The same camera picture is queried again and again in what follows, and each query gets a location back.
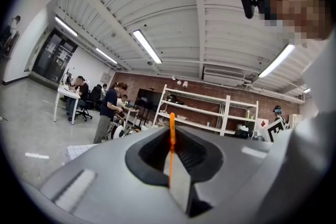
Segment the white ceiling air conditioner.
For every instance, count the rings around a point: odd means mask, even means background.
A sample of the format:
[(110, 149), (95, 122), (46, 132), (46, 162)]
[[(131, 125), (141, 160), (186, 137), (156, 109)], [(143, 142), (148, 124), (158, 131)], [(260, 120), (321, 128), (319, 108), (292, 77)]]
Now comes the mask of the white ceiling air conditioner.
[(203, 80), (208, 83), (237, 87), (245, 83), (245, 74), (230, 70), (204, 68)]

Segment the small white desk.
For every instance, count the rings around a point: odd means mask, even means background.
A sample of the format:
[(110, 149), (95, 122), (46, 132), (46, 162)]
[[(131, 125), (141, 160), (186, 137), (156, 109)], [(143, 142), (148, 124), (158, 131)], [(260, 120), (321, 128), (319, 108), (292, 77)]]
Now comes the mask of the small white desk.
[(124, 128), (126, 129), (128, 126), (128, 121), (131, 120), (131, 125), (135, 126), (137, 119), (138, 119), (138, 114), (139, 110), (134, 109), (134, 108), (127, 108), (126, 106), (123, 108), (123, 113), (124, 113)]

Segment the black office chair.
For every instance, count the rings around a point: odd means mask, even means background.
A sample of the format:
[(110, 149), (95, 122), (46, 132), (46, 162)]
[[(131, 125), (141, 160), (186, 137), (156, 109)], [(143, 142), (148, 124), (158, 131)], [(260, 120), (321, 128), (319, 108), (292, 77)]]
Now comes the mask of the black office chair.
[(83, 104), (79, 104), (76, 108), (75, 119), (79, 116), (82, 116), (85, 122), (87, 122), (87, 119), (92, 120), (93, 117), (89, 114), (90, 104), (91, 101), (85, 101)]

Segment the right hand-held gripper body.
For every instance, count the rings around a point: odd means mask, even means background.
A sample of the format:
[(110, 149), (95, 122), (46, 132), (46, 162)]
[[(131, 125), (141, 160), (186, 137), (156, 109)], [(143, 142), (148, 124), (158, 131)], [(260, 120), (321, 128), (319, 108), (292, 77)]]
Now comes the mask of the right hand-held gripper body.
[(265, 141), (274, 142), (277, 139), (278, 134), (287, 128), (287, 122), (283, 122), (281, 119), (277, 119), (265, 127)]

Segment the black screen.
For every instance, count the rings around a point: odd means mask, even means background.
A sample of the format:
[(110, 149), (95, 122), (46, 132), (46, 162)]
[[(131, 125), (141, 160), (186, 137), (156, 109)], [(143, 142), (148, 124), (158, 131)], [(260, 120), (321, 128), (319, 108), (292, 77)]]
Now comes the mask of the black screen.
[(161, 93), (152, 90), (139, 89), (135, 105), (148, 110), (156, 111), (160, 99), (161, 99)]

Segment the white round wheeled machine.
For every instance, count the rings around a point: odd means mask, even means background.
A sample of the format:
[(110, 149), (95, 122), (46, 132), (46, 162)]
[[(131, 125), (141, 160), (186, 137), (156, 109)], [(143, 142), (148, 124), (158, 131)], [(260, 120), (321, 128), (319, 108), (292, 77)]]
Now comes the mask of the white round wheeled machine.
[(111, 140), (123, 137), (123, 135), (124, 135), (124, 126), (123, 125), (115, 124), (114, 126), (111, 127), (110, 134), (109, 134), (109, 138)]

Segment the orange stick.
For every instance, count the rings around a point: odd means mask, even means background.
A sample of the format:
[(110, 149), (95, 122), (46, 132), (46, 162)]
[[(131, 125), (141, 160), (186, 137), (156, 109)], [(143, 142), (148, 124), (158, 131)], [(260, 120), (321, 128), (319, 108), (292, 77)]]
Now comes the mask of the orange stick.
[(170, 113), (170, 165), (169, 165), (169, 188), (171, 187), (172, 174), (173, 174), (173, 157), (176, 144), (175, 133), (175, 114)]

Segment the black glass double door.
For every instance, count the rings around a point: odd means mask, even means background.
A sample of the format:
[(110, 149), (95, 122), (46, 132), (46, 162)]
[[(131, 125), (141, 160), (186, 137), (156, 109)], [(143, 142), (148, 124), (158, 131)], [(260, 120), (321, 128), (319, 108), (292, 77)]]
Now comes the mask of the black glass double door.
[(66, 35), (54, 29), (35, 60), (32, 74), (59, 83), (77, 47)]

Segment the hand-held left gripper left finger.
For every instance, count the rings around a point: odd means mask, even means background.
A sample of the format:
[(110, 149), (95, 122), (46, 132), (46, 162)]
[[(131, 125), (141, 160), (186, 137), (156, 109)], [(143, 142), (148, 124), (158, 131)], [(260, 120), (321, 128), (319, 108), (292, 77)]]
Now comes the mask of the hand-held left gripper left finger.
[(189, 224), (166, 187), (143, 183), (125, 163), (133, 144), (165, 130), (150, 129), (95, 145), (56, 170), (40, 191), (54, 204), (72, 206), (70, 223)]

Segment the white shelf unit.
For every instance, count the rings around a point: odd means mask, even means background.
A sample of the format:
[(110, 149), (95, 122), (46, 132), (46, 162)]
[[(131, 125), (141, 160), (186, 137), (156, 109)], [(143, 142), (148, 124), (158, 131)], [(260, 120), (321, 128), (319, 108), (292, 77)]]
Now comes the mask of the white shelf unit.
[(170, 113), (179, 125), (204, 129), (221, 136), (235, 134), (239, 125), (255, 129), (259, 102), (234, 101), (231, 96), (212, 97), (164, 86), (152, 126), (164, 125)]

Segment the person's white shirt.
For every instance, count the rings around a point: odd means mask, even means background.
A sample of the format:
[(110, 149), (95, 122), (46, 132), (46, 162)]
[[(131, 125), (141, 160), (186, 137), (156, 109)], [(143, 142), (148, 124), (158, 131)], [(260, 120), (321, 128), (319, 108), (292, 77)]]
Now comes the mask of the person's white shirt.
[(303, 80), (318, 113), (291, 131), (255, 224), (336, 224), (336, 27)]

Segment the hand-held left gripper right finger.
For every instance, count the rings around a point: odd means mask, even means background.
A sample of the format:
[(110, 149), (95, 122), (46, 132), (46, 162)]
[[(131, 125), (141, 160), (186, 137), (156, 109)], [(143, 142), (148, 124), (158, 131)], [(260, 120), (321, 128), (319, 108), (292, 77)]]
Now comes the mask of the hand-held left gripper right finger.
[(173, 198), (189, 218), (216, 208), (257, 171), (270, 148), (269, 142), (178, 126)]

